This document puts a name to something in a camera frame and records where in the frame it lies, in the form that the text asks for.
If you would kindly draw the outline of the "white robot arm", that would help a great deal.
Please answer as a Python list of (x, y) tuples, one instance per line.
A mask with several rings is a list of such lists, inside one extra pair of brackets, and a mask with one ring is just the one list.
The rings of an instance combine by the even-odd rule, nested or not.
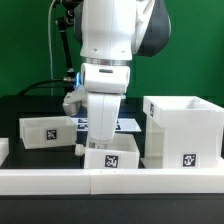
[(78, 9), (87, 144), (104, 149), (114, 139), (132, 57), (158, 54), (169, 41), (171, 22), (165, 0), (83, 0)]

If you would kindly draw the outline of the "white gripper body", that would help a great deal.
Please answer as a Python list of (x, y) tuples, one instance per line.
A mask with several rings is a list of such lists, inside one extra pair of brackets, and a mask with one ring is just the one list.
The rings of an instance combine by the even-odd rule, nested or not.
[(87, 93), (88, 137), (91, 142), (112, 142), (120, 103), (120, 94)]

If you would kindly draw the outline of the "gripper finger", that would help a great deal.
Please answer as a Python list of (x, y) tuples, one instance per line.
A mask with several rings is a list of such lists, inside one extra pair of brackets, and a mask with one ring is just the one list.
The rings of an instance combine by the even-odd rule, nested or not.
[(83, 156), (86, 152), (86, 147), (82, 144), (77, 144), (75, 146), (75, 155), (76, 156)]

